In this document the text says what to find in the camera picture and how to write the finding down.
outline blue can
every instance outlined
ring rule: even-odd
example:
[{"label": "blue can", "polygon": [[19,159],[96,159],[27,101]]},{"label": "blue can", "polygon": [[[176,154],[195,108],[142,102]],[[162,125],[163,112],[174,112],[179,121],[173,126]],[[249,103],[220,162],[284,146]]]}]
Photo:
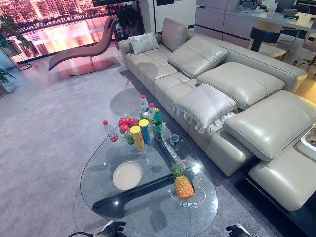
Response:
[{"label": "blue can", "polygon": [[151,138],[151,132],[150,132],[150,129],[148,126],[149,125],[148,120],[147,119],[140,120],[138,124],[141,128],[141,131],[142,131],[144,143],[150,144],[153,140]]}]

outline leather sofa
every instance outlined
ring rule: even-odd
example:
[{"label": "leather sofa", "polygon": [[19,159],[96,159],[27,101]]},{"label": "leather sofa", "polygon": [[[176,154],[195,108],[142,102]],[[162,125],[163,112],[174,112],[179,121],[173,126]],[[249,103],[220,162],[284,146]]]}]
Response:
[{"label": "leather sofa", "polygon": [[[296,149],[316,120],[315,105],[294,95],[307,73],[192,31],[186,31],[183,40],[178,35],[182,27],[165,19],[162,35],[155,35],[159,49],[137,55],[128,39],[119,42],[126,67],[225,175],[234,174],[257,157],[260,162],[249,176],[288,211],[299,209],[315,191],[316,183],[316,161]],[[214,55],[209,49],[214,45],[228,54],[210,69]],[[244,65],[250,73],[243,71]],[[188,124],[174,110],[175,101],[202,83],[227,93],[238,106],[235,116],[203,134],[196,131],[194,122]]]}]

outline apple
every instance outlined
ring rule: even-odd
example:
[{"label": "apple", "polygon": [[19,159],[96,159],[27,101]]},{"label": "apple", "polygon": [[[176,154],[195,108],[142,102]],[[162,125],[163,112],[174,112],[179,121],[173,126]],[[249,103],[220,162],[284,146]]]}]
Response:
[{"label": "apple", "polygon": [[120,131],[121,133],[125,133],[128,129],[129,129],[129,126],[126,125],[126,124],[123,124],[123,125],[121,125],[119,131]]},{"label": "apple", "polygon": [[119,120],[119,125],[122,126],[122,125],[124,125],[124,124],[128,125],[128,121],[127,121],[127,119],[125,119],[125,118],[121,118],[121,119]]},{"label": "apple", "polygon": [[137,120],[136,120],[135,118],[130,117],[130,118],[128,118],[128,125],[129,125],[130,127],[132,127],[132,126],[138,126],[138,122],[137,122]]}]

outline city view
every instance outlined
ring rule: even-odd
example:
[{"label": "city view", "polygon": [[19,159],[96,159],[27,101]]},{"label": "city view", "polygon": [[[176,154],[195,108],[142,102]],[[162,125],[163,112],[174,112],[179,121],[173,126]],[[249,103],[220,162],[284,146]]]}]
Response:
[{"label": "city view", "polygon": [[[122,4],[94,7],[92,0],[0,0],[0,15],[7,14],[30,41],[22,56],[30,59],[68,48],[96,43],[104,22]],[[11,58],[22,61],[19,56]]]}]

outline glass coffee table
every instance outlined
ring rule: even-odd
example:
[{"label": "glass coffee table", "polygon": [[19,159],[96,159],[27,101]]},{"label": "glass coffee table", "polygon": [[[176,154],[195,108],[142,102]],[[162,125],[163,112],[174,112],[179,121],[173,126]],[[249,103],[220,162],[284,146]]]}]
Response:
[{"label": "glass coffee table", "polygon": [[[163,113],[161,115],[161,137],[146,145],[144,151],[138,151],[135,144],[129,145],[122,135],[116,142],[108,138],[102,142],[83,171],[82,197],[95,213],[108,220],[126,221],[128,228],[140,234],[193,237],[205,231],[215,218],[216,190],[181,131]],[[139,119],[138,111],[130,116]],[[171,145],[171,134],[179,135],[178,144]],[[113,174],[126,162],[134,165],[131,169],[139,168],[137,175],[141,179],[134,188],[122,190],[115,186]],[[174,162],[185,168],[193,184],[194,196],[189,200],[179,200],[175,193],[174,179],[170,175]]]}]

